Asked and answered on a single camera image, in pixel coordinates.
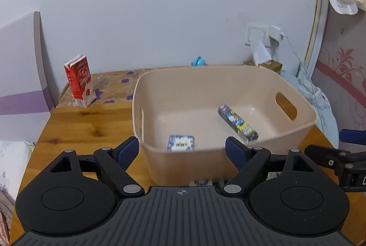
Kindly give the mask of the beige plastic storage bin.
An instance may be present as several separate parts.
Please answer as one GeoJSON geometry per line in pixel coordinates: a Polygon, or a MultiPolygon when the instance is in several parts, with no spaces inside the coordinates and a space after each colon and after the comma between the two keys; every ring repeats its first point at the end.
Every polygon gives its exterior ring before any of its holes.
{"type": "Polygon", "coordinates": [[[133,94],[133,130],[154,183],[230,179],[236,167],[225,140],[234,130],[218,114],[227,105],[274,154],[299,147],[314,126],[311,104],[277,73],[261,67],[185,67],[141,75],[133,94]],[[194,136],[193,151],[167,151],[170,135],[194,136]]]}

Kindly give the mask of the light blue bedding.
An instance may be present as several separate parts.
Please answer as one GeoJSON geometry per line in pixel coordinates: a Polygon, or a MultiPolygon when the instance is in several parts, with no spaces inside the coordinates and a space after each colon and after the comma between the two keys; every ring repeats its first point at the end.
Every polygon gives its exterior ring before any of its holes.
{"type": "Polygon", "coordinates": [[[281,77],[290,83],[312,105],[317,113],[316,126],[336,149],[339,148],[339,129],[330,102],[325,93],[316,87],[306,70],[301,68],[297,76],[281,71],[281,77]]]}

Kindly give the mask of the blue white porcelain-pattern box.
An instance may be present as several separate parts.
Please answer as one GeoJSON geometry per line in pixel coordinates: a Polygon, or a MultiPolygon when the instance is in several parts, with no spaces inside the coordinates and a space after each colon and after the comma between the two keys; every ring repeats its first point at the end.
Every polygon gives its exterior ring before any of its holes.
{"type": "Polygon", "coordinates": [[[187,134],[174,134],[169,136],[167,151],[181,152],[194,150],[194,136],[187,134]]]}

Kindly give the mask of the colourful cartoon long box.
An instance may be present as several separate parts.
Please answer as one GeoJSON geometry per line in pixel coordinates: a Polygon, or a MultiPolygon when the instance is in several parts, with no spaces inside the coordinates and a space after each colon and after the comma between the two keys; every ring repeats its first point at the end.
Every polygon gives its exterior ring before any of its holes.
{"type": "Polygon", "coordinates": [[[244,140],[245,143],[256,141],[259,134],[227,105],[218,108],[218,114],[244,140]]]}

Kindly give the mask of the white charger plug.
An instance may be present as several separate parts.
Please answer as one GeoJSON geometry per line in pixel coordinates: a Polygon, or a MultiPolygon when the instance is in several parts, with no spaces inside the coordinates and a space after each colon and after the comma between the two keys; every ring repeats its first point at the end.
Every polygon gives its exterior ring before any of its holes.
{"type": "Polygon", "coordinates": [[[271,25],[269,28],[269,37],[274,41],[281,43],[283,39],[286,37],[281,28],[275,25],[271,25]]]}

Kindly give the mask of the blue toy figure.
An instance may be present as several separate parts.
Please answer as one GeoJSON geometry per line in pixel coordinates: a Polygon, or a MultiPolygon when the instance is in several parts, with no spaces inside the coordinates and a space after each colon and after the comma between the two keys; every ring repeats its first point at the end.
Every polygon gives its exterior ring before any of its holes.
{"type": "Polygon", "coordinates": [[[205,67],[207,64],[206,61],[201,56],[198,56],[191,62],[191,65],[193,67],[205,67]]]}

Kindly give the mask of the cream headboard frame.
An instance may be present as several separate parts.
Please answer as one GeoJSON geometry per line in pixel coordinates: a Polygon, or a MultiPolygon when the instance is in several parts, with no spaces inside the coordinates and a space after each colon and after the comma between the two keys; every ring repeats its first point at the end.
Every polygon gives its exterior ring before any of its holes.
{"type": "Polygon", "coordinates": [[[329,0],[316,0],[314,20],[304,61],[305,67],[310,76],[314,73],[320,54],[326,29],[328,11],[329,0]]]}

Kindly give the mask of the white purple board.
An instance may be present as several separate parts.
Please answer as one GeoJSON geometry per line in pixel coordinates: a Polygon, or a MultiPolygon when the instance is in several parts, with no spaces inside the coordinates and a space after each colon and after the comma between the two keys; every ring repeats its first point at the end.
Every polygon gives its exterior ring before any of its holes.
{"type": "Polygon", "coordinates": [[[34,11],[1,28],[1,139],[37,142],[53,109],[34,11]]]}

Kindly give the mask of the white wall socket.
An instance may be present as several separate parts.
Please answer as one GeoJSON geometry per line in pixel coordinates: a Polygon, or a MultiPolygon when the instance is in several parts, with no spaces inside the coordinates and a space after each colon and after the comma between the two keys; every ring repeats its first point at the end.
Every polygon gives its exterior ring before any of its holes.
{"type": "Polygon", "coordinates": [[[252,42],[261,41],[265,47],[270,48],[270,38],[269,38],[270,26],[267,24],[259,24],[250,22],[246,26],[246,42],[245,45],[249,46],[252,42]]]}

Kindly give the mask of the gold tissue box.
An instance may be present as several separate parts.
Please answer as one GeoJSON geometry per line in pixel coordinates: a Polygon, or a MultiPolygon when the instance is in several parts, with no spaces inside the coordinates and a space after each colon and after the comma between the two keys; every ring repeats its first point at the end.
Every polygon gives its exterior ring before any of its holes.
{"type": "Polygon", "coordinates": [[[252,58],[246,60],[243,65],[250,67],[262,67],[276,72],[278,75],[282,70],[282,64],[273,60],[261,40],[250,43],[252,58]]]}

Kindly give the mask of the red milk carton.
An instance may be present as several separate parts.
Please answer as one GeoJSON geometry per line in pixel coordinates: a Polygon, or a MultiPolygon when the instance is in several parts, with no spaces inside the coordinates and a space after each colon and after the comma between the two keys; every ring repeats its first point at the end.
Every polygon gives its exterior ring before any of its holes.
{"type": "Polygon", "coordinates": [[[85,55],[78,55],[64,64],[74,100],[80,107],[88,107],[95,99],[89,64],[85,55]]]}

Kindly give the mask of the white small box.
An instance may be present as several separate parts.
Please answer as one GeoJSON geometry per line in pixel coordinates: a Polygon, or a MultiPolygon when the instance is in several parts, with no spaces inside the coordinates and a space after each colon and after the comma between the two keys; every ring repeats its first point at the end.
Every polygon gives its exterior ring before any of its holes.
{"type": "Polygon", "coordinates": [[[189,183],[190,187],[205,187],[205,186],[212,186],[212,180],[193,180],[189,183]]]}

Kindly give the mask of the floral patterned table mat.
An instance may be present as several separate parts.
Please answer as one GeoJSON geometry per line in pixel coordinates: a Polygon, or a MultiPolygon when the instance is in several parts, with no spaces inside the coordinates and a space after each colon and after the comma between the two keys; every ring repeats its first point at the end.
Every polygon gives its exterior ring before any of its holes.
{"type": "Polygon", "coordinates": [[[89,106],[127,104],[132,106],[133,93],[138,78],[155,68],[113,71],[92,74],[92,85],[96,98],[89,106]]]}

